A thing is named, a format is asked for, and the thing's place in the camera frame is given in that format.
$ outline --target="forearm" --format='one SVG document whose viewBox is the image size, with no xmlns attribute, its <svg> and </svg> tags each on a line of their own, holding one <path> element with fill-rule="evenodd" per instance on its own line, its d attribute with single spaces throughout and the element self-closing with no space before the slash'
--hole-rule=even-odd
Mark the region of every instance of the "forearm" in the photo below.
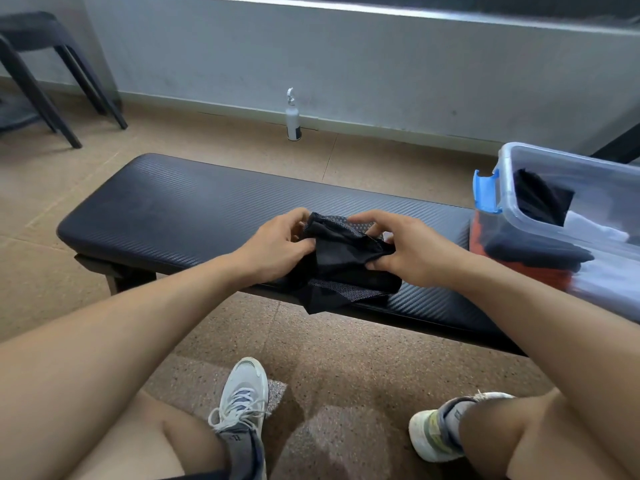
<svg viewBox="0 0 640 480">
<path fill-rule="evenodd" d="M 79 460 L 172 348 L 245 285 L 235 265 L 231 256 L 217 258 L 0 345 L 0 469 L 37 478 L 58 458 L 72 458 L 71 450 Z M 34 445 L 34 438 L 42 444 Z M 56 465 L 61 474 L 70 467 Z"/>
<path fill-rule="evenodd" d="M 533 359 L 614 456 L 640 473 L 637 324 L 475 255 L 454 288 Z"/>
</svg>

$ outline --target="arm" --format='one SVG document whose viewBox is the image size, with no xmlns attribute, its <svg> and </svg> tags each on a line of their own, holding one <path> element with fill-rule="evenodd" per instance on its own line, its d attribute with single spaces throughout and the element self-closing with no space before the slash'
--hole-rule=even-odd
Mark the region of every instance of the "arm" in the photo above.
<svg viewBox="0 0 640 480">
<path fill-rule="evenodd" d="M 287 274 L 314 243 L 306 209 L 232 254 L 78 310 L 0 344 L 3 478 L 59 478 L 100 441 L 151 373 L 235 291 Z"/>
<path fill-rule="evenodd" d="M 380 210 L 351 217 L 394 234 L 396 252 L 369 263 L 417 286 L 473 301 L 560 389 L 585 425 L 640 475 L 640 327 L 448 241 L 423 222 Z"/>
</svg>

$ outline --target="black bench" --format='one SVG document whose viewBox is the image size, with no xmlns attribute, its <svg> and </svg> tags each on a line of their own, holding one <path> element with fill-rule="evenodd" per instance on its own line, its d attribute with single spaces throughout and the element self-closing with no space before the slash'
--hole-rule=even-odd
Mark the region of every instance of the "black bench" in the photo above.
<svg viewBox="0 0 640 480">
<path fill-rule="evenodd" d="M 229 253 L 295 207 L 340 216 L 373 208 L 406 214 L 460 246 L 468 246 L 473 215 L 462 207 L 148 153 L 71 212 L 58 236 L 82 265 L 105 274 L 116 293 Z M 296 302 L 274 283 L 244 291 Z M 445 289 L 404 283 L 387 306 L 357 303 L 336 313 L 522 353 L 482 311 Z"/>
</svg>

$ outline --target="hand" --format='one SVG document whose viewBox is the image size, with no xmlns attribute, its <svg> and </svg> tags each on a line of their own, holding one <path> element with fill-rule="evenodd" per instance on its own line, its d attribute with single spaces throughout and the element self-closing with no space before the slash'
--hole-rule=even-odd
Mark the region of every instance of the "hand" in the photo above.
<svg viewBox="0 0 640 480">
<path fill-rule="evenodd" d="M 315 239 L 298 240 L 308 217 L 309 211 L 302 207 L 274 217 L 232 254 L 246 270 L 245 287 L 283 277 L 316 249 Z"/>
<path fill-rule="evenodd" d="M 367 263 L 368 269 L 388 271 L 416 286 L 451 288 L 471 254 L 413 217 L 369 210 L 349 217 L 349 222 L 373 222 L 367 234 L 392 232 L 396 252 Z"/>
</svg>

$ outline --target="baseboard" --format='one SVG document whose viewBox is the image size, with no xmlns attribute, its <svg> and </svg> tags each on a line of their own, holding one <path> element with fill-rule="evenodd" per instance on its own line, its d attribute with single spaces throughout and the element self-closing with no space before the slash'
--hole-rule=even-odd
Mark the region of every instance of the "baseboard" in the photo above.
<svg viewBox="0 0 640 480">
<path fill-rule="evenodd" d="M 80 87 L 71 84 L 61 84 L 59 82 L 41 81 L 43 88 L 60 93 L 82 94 Z M 206 114 L 219 116 L 231 116 L 249 120 L 266 121 L 279 125 L 285 124 L 284 112 L 265 111 L 250 107 L 231 106 L 224 104 L 213 104 L 209 102 L 194 101 L 168 96 L 152 96 L 148 94 L 119 92 L 124 104 L 130 102 L 135 104 L 146 104 L 158 107 L 171 107 L 185 111 L 197 111 Z M 333 131 L 342 134 L 352 134 L 358 136 L 372 136 L 404 143 L 419 144 L 422 146 L 432 146 L 434 148 L 444 148 L 446 150 L 456 150 L 460 152 L 480 153 L 496 157 L 498 150 L 503 145 L 498 141 L 488 141 L 482 139 L 465 138 L 460 136 L 448 136 L 414 131 L 404 131 L 393 128 L 381 128 L 347 121 L 324 120 L 313 116 L 300 116 L 302 128 L 311 130 Z"/>
</svg>

